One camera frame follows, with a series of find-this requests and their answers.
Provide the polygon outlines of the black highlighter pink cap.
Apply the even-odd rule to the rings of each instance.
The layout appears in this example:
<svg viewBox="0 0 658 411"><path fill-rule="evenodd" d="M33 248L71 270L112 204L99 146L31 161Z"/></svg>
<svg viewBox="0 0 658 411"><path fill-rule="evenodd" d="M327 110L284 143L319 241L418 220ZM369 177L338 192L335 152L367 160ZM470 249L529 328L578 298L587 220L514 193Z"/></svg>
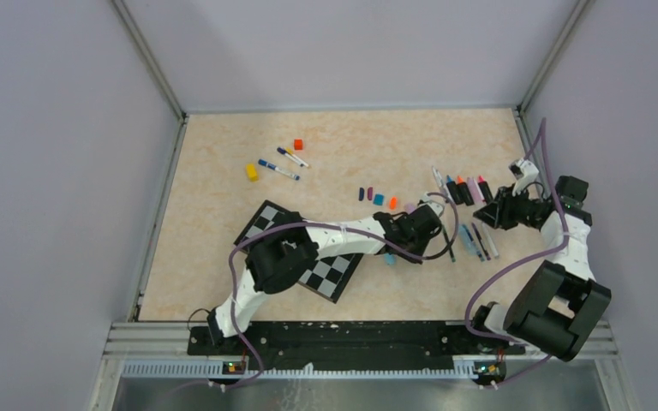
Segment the black highlighter pink cap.
<svg viewBox="0 0 658 411"><path fill-rule="evenodd" d="M476 181L484 202L486 204L490 204L494 200L494 195L488 185L488 182L482 176L478 176Z"/></svg>

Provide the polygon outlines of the light blue eraser bar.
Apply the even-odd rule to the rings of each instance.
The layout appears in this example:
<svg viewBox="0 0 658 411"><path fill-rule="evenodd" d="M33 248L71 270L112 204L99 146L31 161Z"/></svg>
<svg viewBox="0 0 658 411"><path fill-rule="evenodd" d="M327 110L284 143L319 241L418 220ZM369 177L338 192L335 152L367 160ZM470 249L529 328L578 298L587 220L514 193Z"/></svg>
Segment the light blue eraser bar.
<svg viewBox="0 0 658 411"><path fill-rule="evenodd" d="M476 249L475 246L473 245L471 238L468 236L466 230L464 229L463 225L458 226L458 234L461 238L461 241L468 251L469 255L476 256Z"/></svg>

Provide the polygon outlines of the light blue highlighter cap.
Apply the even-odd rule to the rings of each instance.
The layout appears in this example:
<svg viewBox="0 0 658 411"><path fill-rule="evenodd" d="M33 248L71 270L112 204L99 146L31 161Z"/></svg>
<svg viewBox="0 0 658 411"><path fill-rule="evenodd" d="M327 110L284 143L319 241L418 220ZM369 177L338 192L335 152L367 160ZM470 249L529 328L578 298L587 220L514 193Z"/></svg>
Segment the light blue highlighter cap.
<svg viewBox="0 0 658 411"><path fill-rule="evenodd" d="M397 263L397 258L394 254L385 253L384 261L386 262L387 265L394 266Z"/></svg>

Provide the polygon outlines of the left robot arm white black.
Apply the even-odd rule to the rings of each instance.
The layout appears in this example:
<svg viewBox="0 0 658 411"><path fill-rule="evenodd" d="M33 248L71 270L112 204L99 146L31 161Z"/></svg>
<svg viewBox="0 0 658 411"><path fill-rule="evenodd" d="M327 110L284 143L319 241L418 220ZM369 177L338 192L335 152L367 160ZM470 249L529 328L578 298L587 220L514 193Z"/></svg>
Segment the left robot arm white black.
<svg viewBox="0 0 658 411"><path fill-rule="evenodd" d="M393 253L412 263L427 260L425 250L441 230L442 206L422 201L411 213L377 212L371 217L319 223L297 212L285 213L269 229L236 245L247 250L244 267L229 265L233 284L227 300L208 315L208 343L220 354L239 346L242 334L271 295L285 292L322 259L342 255Z"/></svg>

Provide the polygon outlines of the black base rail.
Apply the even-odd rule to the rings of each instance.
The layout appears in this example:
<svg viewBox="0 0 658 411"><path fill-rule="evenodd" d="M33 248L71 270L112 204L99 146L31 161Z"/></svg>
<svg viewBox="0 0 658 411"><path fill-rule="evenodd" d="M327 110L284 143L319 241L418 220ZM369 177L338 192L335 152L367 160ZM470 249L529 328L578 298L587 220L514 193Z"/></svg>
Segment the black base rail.
<svg viewBox="0 0 658 411"><path fill-rule="evenodd" d="M214 342L206 326L189 332L192 356L260 356L270 370L448 370L457 355L524 354L521 346L469 333L457 321L255 321L243 338Z"/></svg>

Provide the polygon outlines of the thin dark pen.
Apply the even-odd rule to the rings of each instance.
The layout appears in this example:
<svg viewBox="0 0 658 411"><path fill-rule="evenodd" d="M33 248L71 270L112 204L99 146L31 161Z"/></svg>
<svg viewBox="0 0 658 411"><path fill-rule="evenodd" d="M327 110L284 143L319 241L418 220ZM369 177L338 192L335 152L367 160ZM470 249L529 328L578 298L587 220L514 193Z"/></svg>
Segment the thin dark pen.
<svg viewBox="0 0 658 411"><path fill-rule="evenodd" d="M486 247L485 247L485 245L484 245L484 242L483 242L483 239L482 239L482 236L481 236L480 230L478 229L478 227L477 227L477 225L476 225L475 223L471 223L471 227L472 227L472 229L474 230L474 233L475 233L475 235L476 235L476 239L477 239L478 246L479 246L479 248L481 249L481 251L482 251L482 253L483 253L485 259L486 259L487 261L490 261L490 260L491 260L491 257L490 257L490 254L489 254L488 250L486 249Z"/></svg>

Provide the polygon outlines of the black gel pen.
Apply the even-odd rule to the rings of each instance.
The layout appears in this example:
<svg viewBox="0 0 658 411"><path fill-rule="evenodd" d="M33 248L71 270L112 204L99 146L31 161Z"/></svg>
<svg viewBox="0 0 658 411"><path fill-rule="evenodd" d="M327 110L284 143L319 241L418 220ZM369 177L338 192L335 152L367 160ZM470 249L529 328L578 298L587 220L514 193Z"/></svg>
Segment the black gel pen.
<svg viewBox="0 0 658 411"><path fill-rule="evenodd" d="M452 263L456 263L456 257L455 257L455 254L454 254L453 248L452 248L453 241L451 240L451 237L448 235L447 230L446 230L445 227L442 228L442 235L443 235L444 240L446 242L446 248L447 248L448 256L449 256Z"/></svg>

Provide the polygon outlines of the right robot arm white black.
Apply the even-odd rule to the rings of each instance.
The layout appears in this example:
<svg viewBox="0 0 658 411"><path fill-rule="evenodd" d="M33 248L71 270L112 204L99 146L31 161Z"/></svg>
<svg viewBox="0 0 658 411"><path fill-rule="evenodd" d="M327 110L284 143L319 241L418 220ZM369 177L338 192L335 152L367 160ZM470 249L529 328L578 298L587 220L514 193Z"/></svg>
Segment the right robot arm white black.
<svg viewBox="0 0 658 411"><path fill-rule="evenodd" d="M536 229L546 247L543 261L510 306L491 302L478 308L468 329L474 350L490 353L506 339L565 362L581 351L612 300L611 290L595 280L589 266L592 216L583 209L588 187L574 176L561 176L545 199L501 187L474 212L492 229L519 224Z"/></svg>

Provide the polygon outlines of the pale purple highlighter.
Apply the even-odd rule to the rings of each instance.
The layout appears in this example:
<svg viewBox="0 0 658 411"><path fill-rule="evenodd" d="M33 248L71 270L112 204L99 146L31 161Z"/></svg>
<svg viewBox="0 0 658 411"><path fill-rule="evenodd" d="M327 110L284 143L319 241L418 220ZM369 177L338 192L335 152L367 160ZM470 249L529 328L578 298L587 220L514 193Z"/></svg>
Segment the pale purple highlighter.
<svg viewBox="0 0 658 411"><path fill-rule="evenodd" d="M482 197L480 189L478 188L478 186L476 185L475 180L472 177L467 178L467 185L469 187L469 191L470 191L471 197L473 198L474 202L477 205L482 206L484 204L484 199Z"/></svg>

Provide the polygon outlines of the white marker blue band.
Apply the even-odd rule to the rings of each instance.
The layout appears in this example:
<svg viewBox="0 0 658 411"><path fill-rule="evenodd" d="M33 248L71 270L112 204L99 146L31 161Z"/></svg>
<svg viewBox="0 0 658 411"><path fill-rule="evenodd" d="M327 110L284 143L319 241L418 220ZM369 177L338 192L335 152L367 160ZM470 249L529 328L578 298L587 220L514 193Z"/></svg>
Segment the white marker blue band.
<svg viewBox="0 0 658 411"><path fill-rule="evenodd" d="M266 161L265 159L259 159L258 164L262 167L265 167L269 170L272 170L272 171L277 172L277 173L279 173L283 176L286 176L286 177L290 178L293 181L299 181L300 180L300 176L298 174L295 174L295 173L293 173L289 170L281 168L281 167L279 167L279 166L277 166L273 163L270 163L270 162Z"/></svg>

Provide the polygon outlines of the yellow block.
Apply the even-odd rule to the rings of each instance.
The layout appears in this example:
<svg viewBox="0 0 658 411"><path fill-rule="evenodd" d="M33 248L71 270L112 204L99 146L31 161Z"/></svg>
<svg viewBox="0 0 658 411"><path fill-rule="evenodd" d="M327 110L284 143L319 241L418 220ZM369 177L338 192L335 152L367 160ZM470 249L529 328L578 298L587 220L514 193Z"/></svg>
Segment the yellow block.
<svg viewBox="0 0 658 411"><path fill-rule="evenodd" d="M258 171L256 170L254 164L247 164L245 166L245 172L250 182L257 182L260 179Z"/></svg>

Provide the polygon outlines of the black highlighter blue tip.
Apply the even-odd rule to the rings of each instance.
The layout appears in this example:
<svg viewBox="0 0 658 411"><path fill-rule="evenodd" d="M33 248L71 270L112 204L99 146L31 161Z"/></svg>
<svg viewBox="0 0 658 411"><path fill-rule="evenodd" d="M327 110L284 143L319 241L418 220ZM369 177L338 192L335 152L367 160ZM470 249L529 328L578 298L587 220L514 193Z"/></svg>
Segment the black highlighter blue tip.
<svg viewBox="0 0 658 411"><path fill-rule="evenodd" d="M446 177L446 189L456 205L461 205L464 203L464 199L458 190L457 184L450 176Z"/></svg>

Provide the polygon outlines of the black highlighter orange cap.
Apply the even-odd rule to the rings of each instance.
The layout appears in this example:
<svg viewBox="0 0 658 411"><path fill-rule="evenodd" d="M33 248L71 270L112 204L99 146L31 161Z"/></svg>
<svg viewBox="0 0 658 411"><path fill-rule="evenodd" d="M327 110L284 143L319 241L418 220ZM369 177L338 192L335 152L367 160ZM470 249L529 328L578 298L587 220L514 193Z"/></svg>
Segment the black highlighter orange cap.
<svg viewBox="0 0 658 411"><path fill-rule="evenodd" d="M472 194L470 193L469 186L461 176L457 176L456 185L458 187L458 192L460 193L461 198L463 199L463 202L467 206L473 206L475 204L475 201L472 197Z"/></svg>

